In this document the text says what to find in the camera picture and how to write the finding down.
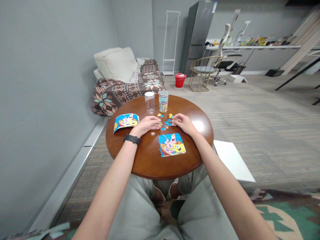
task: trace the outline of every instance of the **spongebob puzzle picture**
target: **spongebob puzzle picture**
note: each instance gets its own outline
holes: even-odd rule
[[[179,133],[159,135],[161,157],[174,156],[186,153]]]
[[[139,123],[139,116],[134,113],[122,114],[116,117],[114,122],[113,133],[119,128],[134,127]]]

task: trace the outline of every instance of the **round wooden table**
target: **round wooden table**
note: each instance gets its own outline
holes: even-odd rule
[[[155,96],[156,111],[153,114],[158,117],[159,113],[159,96]],[[113,127],[115,118],[121,114],[135,113],[142,120],[145,116],[149,116],[146,110],[144,96],[136,98],[123,106],[121,106],[110,119],[106,130],[106,143],[110,155],[113,159],[119,153],[123,138],[127,133],[130,133],[131,127],[118,129],[113,135]],[[213,129],[207,115],[192,102],[173,95],[169,95],[168,111],[160,118],[164,124],[169,119],[169,114],[173,115],[182,113],[188,116],[196,129],[205,137],[208,143],[213,145]],[[186,153],[175,156],[161,157],[158,135],[180,133]],[[171,126],[166,131],[154,130],[149,131],[141,137],[141,143],[138,146],[132,173],[140,177],[167,180],[181,177],[202,163],[200,154],[192,138],[184,133],[178,126]]]

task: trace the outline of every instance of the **hand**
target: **hand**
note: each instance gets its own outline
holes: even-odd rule
[[[140,138],[149,130],[160,129],[160,126],[158,125],[159,122],[161,122],[159,118],[155,116],[147,116],[131,130],[130,135]]]
[[[198,133],[198,130],[194,127],[189,117],[178,113],[173,116],[172,123],[178,125],[186,134],[189,134],[191,137]]]

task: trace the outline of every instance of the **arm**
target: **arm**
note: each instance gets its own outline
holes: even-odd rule
[[[140,138],[151,129],[159,129],[160,119],[145,117],[135,126],[130,135]],[[133,166],[137,145],[125,141],[103,178],[94,198],[81,222],[73,240],[107,239],[120,201],[126,189]]]
[[[238,238],[240,240],[278,240],[278,237],[258,212],[239,182],[223,164],[206,139],[196,130],[190,119],[178,113],[173,117],[172,122],[194,140],[207,169],[211,184]]]

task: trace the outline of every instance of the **cartoon character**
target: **cartoon character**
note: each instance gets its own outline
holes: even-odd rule
[[[134,127],[138,124],[138,121],[133,118],[133,113],[129,117],[124,117],[122,120],[119,120],[119,125],[124,127]]]
[[[134,118],[130,120],[129,125],[130,126],[136,126],[138,124],[138,121],[135,120]]]
[[[166,102],[166,101],[162,101],[161,102],[161,107],[162,107],[162,111],[165,111],[165,110],[167,110],[167,108],[168,108],[168,103]]]
[[[125,118],[123,119],[123,122],[124,122],[124,123],[127,123],[127,122],[129,122],[131,119],[133,119],[133,113],[131,113],[128,118],[125,117]]]
[[[186,148],[184,147],[184,144],[180,141],[177,141],[176,143],[174,143],[173,146],[177,154],[186,152]]]
[[[166,145],[165,147],[165,151],[167,151],[169,154],[174,153],[174,144],[176,143],[176,135],[172,134],[171,135],[171,140],[169,140],[167,138],[167,140],[164,142],[164,144]]]

